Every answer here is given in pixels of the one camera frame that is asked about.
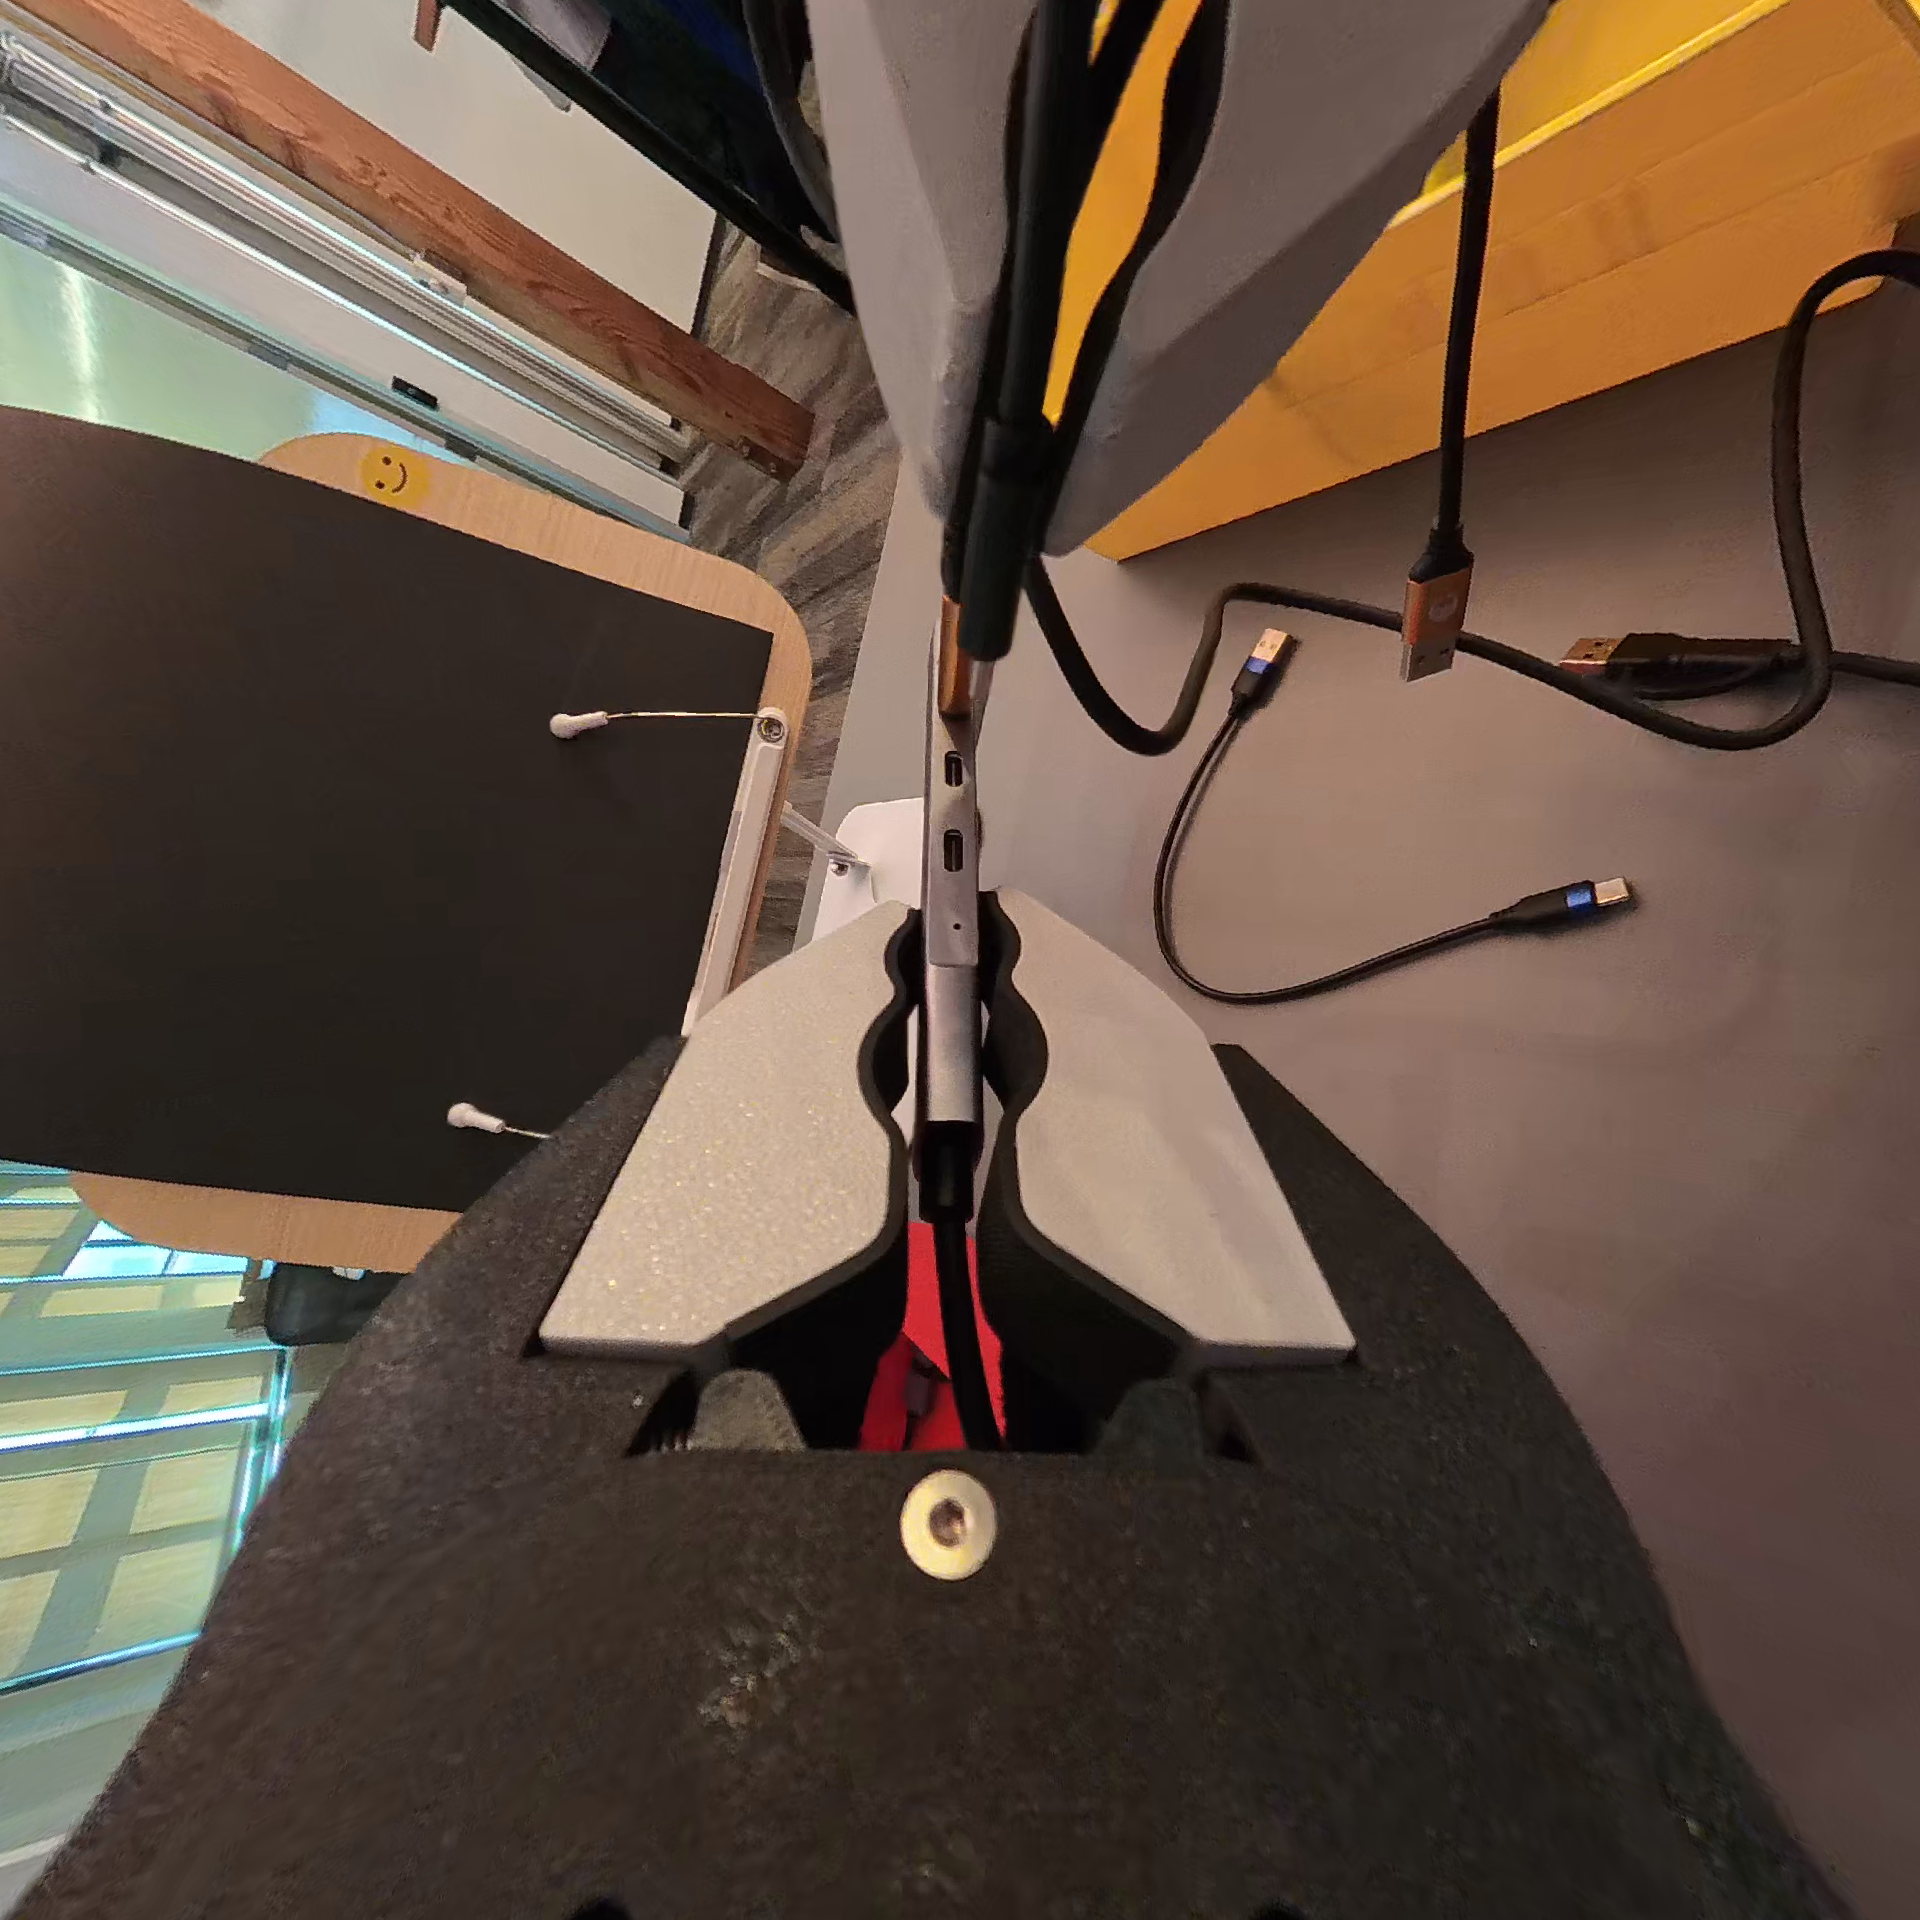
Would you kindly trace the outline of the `red plastic bin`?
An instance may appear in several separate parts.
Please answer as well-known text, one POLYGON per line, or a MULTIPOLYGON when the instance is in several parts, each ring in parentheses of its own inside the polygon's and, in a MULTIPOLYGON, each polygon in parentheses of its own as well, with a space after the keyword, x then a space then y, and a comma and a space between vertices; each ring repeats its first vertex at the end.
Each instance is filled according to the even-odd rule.
POLYGON ((904 1322, 876 1364, 857 1434, 857 1447, 865 1450, 962 1450, 973 1447, 948 1376, 934 1240, 933 1225, 910 1223, 904 1322))

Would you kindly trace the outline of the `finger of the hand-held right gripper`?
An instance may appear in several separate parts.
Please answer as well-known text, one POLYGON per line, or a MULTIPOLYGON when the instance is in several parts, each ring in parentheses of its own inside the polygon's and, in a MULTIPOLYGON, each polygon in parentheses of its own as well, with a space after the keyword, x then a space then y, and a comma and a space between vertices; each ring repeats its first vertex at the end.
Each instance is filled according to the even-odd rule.
POLYGON ((1196 4, 1088 85, 1046 300, 1036 548, 1056 558, 1173 476, 1275 372, 1547 4, 1196 4))
POLYGON ((1006 246, 1033 1, 813 1, 812 53, 856 312, 900 452, 948 513, 1006 246))

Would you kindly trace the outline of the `white stand with black board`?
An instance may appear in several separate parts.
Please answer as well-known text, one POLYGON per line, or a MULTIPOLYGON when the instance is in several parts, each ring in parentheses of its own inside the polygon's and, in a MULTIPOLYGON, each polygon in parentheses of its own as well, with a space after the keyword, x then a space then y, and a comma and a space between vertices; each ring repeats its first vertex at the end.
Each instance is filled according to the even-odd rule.
MULTIPOLYGON (((364 447, 386 441, 366 433, 309 433, 259 456, 277 472, 361 495, 355 471, 364 447)), ((804 630, 796 609, 757 574, 688 543, 648 532, 539 494, 491 471, 438 463, 424 512, 425 520, 502 543, 606 582, 645 591, 721 617, 763 626, 773 634, 761 701, 786 719, 778 746, 778 776, 763 800, 788 800, 801 761, 801 721, 808 712, 804 630)), ((331 1268, 404 1272, 453 1228, 454 1214, 434 1208, 330 1202, 312 1194, 251 1193, 154 1183, 102 1173, 74 1173, 81 1205, 131 1240, 168 1245, 188 1256, 242 1256, 331 1268)))

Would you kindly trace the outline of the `yellow plastic bin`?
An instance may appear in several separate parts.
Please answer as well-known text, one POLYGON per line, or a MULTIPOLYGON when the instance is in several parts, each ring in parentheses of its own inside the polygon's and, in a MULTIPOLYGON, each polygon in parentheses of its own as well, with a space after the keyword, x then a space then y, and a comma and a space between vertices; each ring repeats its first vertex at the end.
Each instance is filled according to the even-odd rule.
MULTIPOLYGON (((1237 413, 1091 536, 1098 556, 1436 447, 1459 181, 1450 148, 1237 413)), ((1470 432, 1776 329, 1915 208, 1915 4, 1553 4, 1501 86, 1470 432)))

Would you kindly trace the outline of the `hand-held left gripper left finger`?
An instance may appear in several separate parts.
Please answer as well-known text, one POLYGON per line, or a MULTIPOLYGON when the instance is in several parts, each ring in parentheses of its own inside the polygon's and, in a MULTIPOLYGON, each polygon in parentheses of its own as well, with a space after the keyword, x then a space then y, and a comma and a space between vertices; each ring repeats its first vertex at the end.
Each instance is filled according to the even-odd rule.
POLYGON ((547 1352, 778 1380, 856 1449, 907 1303, 921 919, 881 902, 698 1021, 539 1325, 547 1352))

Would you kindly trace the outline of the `black sheet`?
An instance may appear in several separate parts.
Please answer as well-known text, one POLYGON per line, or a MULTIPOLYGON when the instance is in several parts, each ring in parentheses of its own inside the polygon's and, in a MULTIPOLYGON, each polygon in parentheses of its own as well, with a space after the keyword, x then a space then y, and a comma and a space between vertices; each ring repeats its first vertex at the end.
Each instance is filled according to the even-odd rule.
POLYGON ((5 409, 5 1156, 459 1214, 672 1063, 790 606, 5 409))

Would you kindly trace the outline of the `wooden post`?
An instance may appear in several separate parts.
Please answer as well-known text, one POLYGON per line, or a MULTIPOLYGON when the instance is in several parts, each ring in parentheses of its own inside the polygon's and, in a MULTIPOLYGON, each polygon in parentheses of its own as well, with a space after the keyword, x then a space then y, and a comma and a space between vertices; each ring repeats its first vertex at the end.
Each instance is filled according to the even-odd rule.
POLYGON ((26 4, 41 28, 277 161, 698 436, 788 479, 812 410, 410 150, 246 36, 179 1, 26 4))

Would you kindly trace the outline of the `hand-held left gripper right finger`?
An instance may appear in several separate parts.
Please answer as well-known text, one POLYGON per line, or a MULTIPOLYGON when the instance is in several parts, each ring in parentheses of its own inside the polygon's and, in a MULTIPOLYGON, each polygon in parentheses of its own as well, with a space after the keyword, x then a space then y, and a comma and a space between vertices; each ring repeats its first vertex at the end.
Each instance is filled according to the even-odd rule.
POLYGON ((1000 1126, 977 1295, 1017 1450, 1081 1450, 1138 1385, 1315 1369, 1356 1335, 1201 1023, 1037 898, 981 901, 1000 1126))

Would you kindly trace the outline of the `grey usb hub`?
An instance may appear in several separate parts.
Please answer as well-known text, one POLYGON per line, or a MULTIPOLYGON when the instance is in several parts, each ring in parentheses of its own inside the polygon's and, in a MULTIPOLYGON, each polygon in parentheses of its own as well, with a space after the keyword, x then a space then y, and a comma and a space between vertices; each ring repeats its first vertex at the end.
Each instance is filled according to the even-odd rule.
POLYGON ((957 641, 961 606, 944 599, 929 648, 921 836, 918 1126, 984 1121, 979 998, 977 734, 992 665, 957 641))

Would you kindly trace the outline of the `thick black cable brown plug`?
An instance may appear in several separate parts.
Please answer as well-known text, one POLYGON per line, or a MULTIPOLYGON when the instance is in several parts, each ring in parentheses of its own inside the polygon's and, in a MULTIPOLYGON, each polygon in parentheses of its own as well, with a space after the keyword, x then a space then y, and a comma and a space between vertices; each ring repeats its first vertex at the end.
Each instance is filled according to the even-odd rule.
MULTIPOLYGON (((1201 4, 1174 45, 1164 110, 1161 157, 1147 191, 1142 226, 1096 301, 1086 342, 1073 359, 1059 423, 1045 415, 1045 372, 1061 337, 1061 293, 1073 222, 1081 213, 1104 135, 1114 130, 1122 92, 1138 70, 1161 4, 1117 4, 1108 30, 1093 39, 1093 4, 1040 4, 1014 62, 1013 130, 1006 136, 1003 182, 1011 236, 1000 270, 973 415, 968 428, 957 486, 944 522, 942 578, 956 604, 953 654, 977 673, 1013 647, 1020 604, 1029 604, 1081 712, 1124 752, 1161 757, 1193 727, 1216 657, 1229 604, 1265 604, 1402 632, 1382 607, 1261 582, 1225 590, 1206 622, 1189 678, 1161 727, 1142 727, 1101 686, 1040 560, 1046 513, 1086 430, 1093 391, 1104 375, 1124 305, 1141 266, 1186 201, 1206 156, 1227 68, 1229 4, 1201 4)), ((1812 321, 1842 288, 1891 278, 1915 285, 1915 250, 1885 246, 1844 258, 1800 297, 1774 366, 1769 404, 1772 518, 1784 580, 1793 604, 1795 644, 1774 663, 1800 668, 1790 708, 1754 728, 1708 727, 1648 704, 1613 684, 1547 663, 1523 648, 1464 632, 1459 647, 1476 660, 1613 714, 1633 728, 1708 752, 1754 752, 1806 728, 1833 692, 1838 673, 1915 684, 1915 663, 1850 656, 1833 632, 1808 540, 1803 490, 1803 389, 1812 321)))

